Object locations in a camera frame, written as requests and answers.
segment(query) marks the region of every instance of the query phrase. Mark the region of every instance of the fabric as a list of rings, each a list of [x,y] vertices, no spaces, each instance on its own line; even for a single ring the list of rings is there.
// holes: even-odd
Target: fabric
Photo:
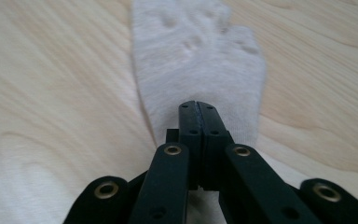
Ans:
[[[254,147],[266,66],[253,32],[229,25],[230,9],[216,0],[134,0],[132,13],[135,74],[157,145],[178,128],[178,106],[195,100]],[[187,223],[224,222],[215,193],[189,200]]]

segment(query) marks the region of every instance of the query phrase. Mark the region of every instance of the gray sock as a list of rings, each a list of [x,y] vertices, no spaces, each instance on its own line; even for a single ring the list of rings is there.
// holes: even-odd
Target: gray sock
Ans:
[[[236,143],[254,147],[266,66],[252,31],[229,25],[220,1],[134,0],[132,10],[135,73],[158,146],[178,127],[178,106],[195,100],[216,107]],[[208,203],[216,194],[200,194],[190,207],[203,204],[203,222],[221,223]]]

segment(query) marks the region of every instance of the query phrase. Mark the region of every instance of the wooden table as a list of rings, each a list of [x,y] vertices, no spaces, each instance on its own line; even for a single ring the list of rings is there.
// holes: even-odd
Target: wooden table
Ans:
[[[297,186],[358,198],[358,0],[231,0],[268,64],[257,149]],[[131,70],[131,1],[0,1],[0,223],[61,223],[156,146]]]

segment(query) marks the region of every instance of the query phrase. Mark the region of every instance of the wooden surface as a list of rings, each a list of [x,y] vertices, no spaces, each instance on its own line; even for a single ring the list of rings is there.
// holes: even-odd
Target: wooden surface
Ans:
[[[358,0],[231,0],[268,64],[257,149],[290,184],[358,198]],[[131,1],[0,1],[0,223],[61,223],[156,146],[131,71]]]

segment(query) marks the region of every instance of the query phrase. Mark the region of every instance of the screw hole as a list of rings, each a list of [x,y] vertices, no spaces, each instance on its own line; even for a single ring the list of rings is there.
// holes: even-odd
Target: screw hole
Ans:
[[[161,219],[165,216],[166,213],[167,210],[164,207],[157,207],[157,208],[150,209],[149,215],[153,219]]]
[[[182,152],[182,149],[179,147],[166,147],[164,148],[164,152],[168,155],[174,156]]]
[[[316,184],[313,186],[313,191],[319,197],[332,203],[337,203],[341,200],[341,195],[338,192],[324,184]]]
[[[105,185],[105,186],[103,186],[103,187],[100,188],[100,192],[101,192],[102,194],[107,194],[107,193],[112,192],[113,189],[114,189],[113,186],[111,186],[111,185]]]
[[[238,156],[249,156],[251,154],[251,151],[245,147],[234,147],[234,152]]]
[[[108,199],[118,192],[118,185],[113,181],[103,182],[95,190],[94,195],[99,199]]]
[[[282,213],[289,219],[298,219],[300,217],[300,214],[297,212],[297,210],[291,207],[283,208]]]

